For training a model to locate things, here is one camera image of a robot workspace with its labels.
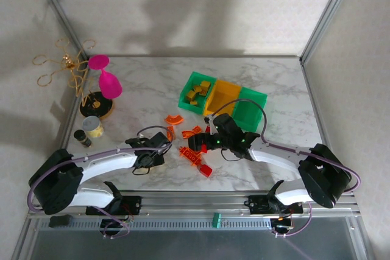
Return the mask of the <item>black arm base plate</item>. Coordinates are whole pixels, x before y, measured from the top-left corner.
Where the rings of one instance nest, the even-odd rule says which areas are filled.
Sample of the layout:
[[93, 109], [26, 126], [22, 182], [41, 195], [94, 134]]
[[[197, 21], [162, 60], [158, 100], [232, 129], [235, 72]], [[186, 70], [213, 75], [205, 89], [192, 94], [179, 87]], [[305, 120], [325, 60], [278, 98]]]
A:
[[251, 214], [303, 214], [303, 207], [298, 203], [284, 205], [275, 197], [250, 195], [244, 202]]
[[113, 216], [137, 216], [141, 209], [140, 196], [114, 198], [103, 210]]

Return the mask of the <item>aluminum mounting rail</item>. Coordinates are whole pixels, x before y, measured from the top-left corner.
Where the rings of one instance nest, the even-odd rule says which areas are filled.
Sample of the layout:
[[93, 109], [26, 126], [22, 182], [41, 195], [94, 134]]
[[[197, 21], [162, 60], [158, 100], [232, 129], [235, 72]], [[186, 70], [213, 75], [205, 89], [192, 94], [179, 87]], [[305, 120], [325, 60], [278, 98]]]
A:
[[[266, 195], [265, 192], [249, 191], [145, 191], [124, 192], [122, 196], [140, 196], [141, 209], [139, 215], [150, 214], [200, 214], [200, 213], [227, 213], [230, 215], [243, 213], [249, 215], [249, 208], [244, 205], [250, 195]], [[342, 195], [335, 207], [326, 208], [320, 204], [298, 202], [303, 207], [303, 213], [311, 205], [315, 217], [343, 217], [360, 216], [360, 209], [355, 196], [351, 193]], [[272, 217], [276, 214], [254, 214], [257, 216]]]

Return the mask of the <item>pink wine glass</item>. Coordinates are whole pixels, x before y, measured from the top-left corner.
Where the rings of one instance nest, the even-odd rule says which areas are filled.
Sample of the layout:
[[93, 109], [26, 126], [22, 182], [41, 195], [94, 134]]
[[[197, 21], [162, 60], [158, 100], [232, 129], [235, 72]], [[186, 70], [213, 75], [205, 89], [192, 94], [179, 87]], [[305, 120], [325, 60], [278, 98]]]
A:
[[88, 67], [95, 71], [100, 71], [98, 84], [102, 95], [106, 99], [116, 99], [122, 94], [122, 85], [114, 74], [106, 71], [110, 59], [106, 55], [95, 55], [88, 61]]

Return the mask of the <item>grey metal panel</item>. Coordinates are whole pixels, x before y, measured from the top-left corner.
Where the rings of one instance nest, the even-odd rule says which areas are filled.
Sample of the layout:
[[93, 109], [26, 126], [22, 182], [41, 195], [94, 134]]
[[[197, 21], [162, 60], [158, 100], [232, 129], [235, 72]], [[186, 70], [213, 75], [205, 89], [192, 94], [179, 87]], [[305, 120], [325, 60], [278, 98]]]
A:
[[12, 260], [377, 260], [348, 233], [275, 238], [267, 231], [39, 231]]

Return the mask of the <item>white and yellow tin can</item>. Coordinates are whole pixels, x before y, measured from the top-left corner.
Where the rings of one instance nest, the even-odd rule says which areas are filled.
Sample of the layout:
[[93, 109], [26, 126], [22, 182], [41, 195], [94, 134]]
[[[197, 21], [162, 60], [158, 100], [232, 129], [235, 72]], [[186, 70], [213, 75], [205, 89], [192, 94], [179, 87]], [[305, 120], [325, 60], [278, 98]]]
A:
[[99, 138], [104, 134], [101, 120], [97, 116], [88, 116], [82, 121], [82, 130], [91, 138]]

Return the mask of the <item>yellow plastic bin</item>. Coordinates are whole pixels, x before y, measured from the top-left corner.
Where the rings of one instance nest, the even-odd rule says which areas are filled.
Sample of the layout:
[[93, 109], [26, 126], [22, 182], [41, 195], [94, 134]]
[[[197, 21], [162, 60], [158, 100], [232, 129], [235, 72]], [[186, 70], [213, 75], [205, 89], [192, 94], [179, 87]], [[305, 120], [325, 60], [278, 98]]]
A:
[[217, 79], [205, 102], [203, 115], [213, 114], [226, 103], [237, 99], [241, 90], [240, 85]]

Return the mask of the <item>small black block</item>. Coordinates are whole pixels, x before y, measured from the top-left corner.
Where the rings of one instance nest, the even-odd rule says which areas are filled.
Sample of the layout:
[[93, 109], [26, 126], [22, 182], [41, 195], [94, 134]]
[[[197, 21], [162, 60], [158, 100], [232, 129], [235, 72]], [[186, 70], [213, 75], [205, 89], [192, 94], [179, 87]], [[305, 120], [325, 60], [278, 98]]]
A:
[[70, 214], [65, 214], [62, 216], [52, 216], [49, 219], [49, 228], [61, 228], [61, 227], [68, 227], [72, 221], [73, 221], [73, 216]]

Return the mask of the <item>small dark bottle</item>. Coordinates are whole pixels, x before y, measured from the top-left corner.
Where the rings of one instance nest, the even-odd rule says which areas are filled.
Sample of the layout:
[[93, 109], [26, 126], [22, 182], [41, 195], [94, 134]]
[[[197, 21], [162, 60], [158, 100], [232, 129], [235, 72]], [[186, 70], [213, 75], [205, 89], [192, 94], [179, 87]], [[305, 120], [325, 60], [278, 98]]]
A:
[[91, 140], [83, 130], [76, 130], [73, 134], [74, 138], [84, 147], [91, 146]]

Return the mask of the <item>aluminum side rail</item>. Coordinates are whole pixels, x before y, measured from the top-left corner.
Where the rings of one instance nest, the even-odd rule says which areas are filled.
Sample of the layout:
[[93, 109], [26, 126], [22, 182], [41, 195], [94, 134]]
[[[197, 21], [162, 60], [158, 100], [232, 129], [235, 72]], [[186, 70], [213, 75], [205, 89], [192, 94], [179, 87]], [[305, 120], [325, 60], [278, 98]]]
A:
[[323, 120], [322, 113], [321, 113], [321, 108], [319, 106], [319, 103], [318, 103], [316, 96], [315, 96], [315, 93], [314, 93], [314, 88], [313, 88], [312, 82], [308, 76], [304, 62], [302, 60], [299, 60], [299, 61], [300, 61], [301, 69], [302, 69], [302, 74], [303, 74], [303, 77], [304, 77], [304, 80], [305, 80], [305, 83], [307, 86], [310, 101], [311, 101], [311, 104], [313, 107], [314, 116], [316, 118], [316, 123], [317, 123], [318, 129], [319, 129], [322, 143], [326, 144], [330, 147], [331, 144], [329, 141], [327, 129], [326, 129], [325, 124], [324, 124], [324, 120]]

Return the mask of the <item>aluminum frame post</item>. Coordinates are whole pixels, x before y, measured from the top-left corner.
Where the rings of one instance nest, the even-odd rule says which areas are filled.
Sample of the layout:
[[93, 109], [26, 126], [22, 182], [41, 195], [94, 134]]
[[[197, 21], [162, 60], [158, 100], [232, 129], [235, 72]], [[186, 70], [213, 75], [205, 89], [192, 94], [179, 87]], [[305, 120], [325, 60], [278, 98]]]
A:
[[46, 0], [50, 8], [53, 10], [55, 17], [57, 18], [60, 27], [63, 29], [66, 37], [69, 39], [70, 43], [79, 51], [81, 51], [81, 57], [83, 60], [88, 58], [85, 50], [82, 49], [82, 43], [76, 35], [76, 31], [71, 25], [63, 7], [60, 4], [59, 0]]
[[319, 44], [321, 38], [323, 37], [328, 25], [330, 24], [341, 3], [342, 0], [328, 0], [324, 11], [319, 18], [319, 21], [317, 22], [311, 36], [309, 37], [307, 44], [305, 45], [300, 55], [299, 60], [302, 67], [307, 64], [310, 57], [314, 53], [315, 48]]

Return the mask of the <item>green plastic bin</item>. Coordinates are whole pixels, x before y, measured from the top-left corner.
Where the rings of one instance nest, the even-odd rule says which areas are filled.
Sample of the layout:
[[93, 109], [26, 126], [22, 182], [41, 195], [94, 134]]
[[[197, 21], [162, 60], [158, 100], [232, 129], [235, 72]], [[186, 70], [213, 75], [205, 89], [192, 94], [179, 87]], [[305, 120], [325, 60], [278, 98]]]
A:
[[[249, 99], [256, 102], [262, 108], [266, 105], [267, 94], [242, 87], [238, 96], [239, 99]], [[256, 132], [263, 114], [261, 110], [252, 102], [239, 101], [235, 105], [232, 118], [236, 124], [245, 131]]]
[[[194, 86], [199, 85], [203, 82], [207, 81], [210, 83], [210, 88], [207, 91], [205, 96], [200, 95], [197, 93], [194, 97], [194, 100], [197, 102], [196, 105], [191, 105], [190, 101], [187, 99], [187, 94], [193, 90]], [[207, 99], [209, 98], [209, 95], [211, 93], [211, 90], [213, 89], [216, 82], [216, 78], [207, 76], [198, 72], [192, 72], [190, 75], [188, 81], [186, 82], [185, 86], [183, 87], [182, 92], [180, 93], [179, 97], [179, 103], [178, 106], [180, 108], [183, 108], [184, 110], [192, 111], [196, 114], [203, 114], [205, 109], [205, 104]]]

